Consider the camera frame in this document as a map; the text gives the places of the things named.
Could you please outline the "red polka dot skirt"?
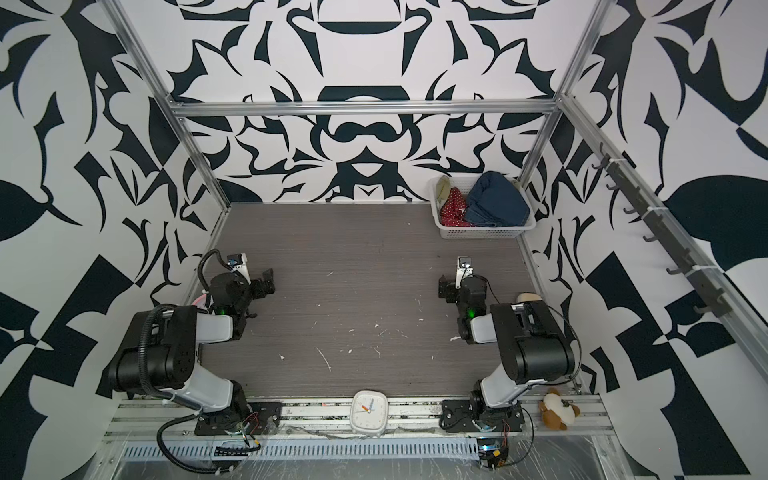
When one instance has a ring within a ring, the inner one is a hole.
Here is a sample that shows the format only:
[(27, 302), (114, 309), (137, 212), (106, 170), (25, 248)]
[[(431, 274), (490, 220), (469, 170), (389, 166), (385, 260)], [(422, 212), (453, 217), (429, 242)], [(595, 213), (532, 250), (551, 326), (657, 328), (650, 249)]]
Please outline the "red polka dot skirt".
[(452, 187), (446, 201), (439, 210), (440, 224), (445, 227), (471, 228), (473, 224), (465, 219), (467, 203), (461, 191)]

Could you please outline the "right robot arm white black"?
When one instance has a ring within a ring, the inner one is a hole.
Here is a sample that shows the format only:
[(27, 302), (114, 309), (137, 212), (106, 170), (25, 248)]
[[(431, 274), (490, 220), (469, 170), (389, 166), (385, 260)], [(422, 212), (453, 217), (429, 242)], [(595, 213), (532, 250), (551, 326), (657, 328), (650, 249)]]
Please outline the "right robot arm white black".
[(475, 420), (510, 409), (536, 386), (569, 381), (577, 371), (571, 342), (540, 297), (520, 295), (513, 303), (489, 305), (489, 292), (481, 276), (438, 280), (438, 297), (457, 308), (459, 338), (498, 347), (499, 365), (470, 395)]

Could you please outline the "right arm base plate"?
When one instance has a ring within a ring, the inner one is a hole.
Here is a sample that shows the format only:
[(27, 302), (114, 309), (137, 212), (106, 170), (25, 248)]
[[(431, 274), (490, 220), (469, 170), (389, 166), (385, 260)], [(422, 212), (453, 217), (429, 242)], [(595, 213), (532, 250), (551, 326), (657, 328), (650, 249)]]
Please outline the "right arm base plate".
[(502, 433), (521, 432), (525, 415), (520, 406), (488, 409), (468, 399), (443, 400), (439, 428), (448, 433)]

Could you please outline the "blue denim skirt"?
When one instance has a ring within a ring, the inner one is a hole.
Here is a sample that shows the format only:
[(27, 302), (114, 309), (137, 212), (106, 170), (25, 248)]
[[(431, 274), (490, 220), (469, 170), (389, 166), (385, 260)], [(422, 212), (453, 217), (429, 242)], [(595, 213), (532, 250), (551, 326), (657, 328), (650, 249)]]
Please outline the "blue denim skirt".
[(464, 220), (476, 227), (522, 227), (530, 207), (519, 189), (499, 172), (483, 173), (466, 196)]

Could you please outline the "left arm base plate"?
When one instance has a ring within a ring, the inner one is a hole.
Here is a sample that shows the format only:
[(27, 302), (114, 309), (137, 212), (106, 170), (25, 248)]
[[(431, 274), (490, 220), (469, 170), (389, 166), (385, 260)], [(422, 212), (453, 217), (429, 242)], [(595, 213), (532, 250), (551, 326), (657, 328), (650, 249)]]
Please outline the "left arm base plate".
[(265, 435), (275, 431), (281, 422), (283, 404), (277, 401), (250, 402), (239, 411), (228, 408), (215, 413), (204, 413), (197, 421), (196, 436)]

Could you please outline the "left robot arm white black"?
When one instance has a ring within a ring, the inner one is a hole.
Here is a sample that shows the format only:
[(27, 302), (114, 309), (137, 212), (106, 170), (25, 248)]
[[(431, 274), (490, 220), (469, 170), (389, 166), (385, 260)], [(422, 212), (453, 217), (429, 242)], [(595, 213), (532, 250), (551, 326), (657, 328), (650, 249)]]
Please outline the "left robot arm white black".
[(145, 395), (188, 408), (202, 417), (237, 422), (251, 414), (242, 386), (203, 367), (203, 345), (242, 338), (256, 316), (251, 304), (276, 291), (269, 268), (250, 275), (247, 255), (202, 255), (196, 274), (202, 300), (187, 305), (159, 304), (136, 313), (107, 367), (113, 391)]

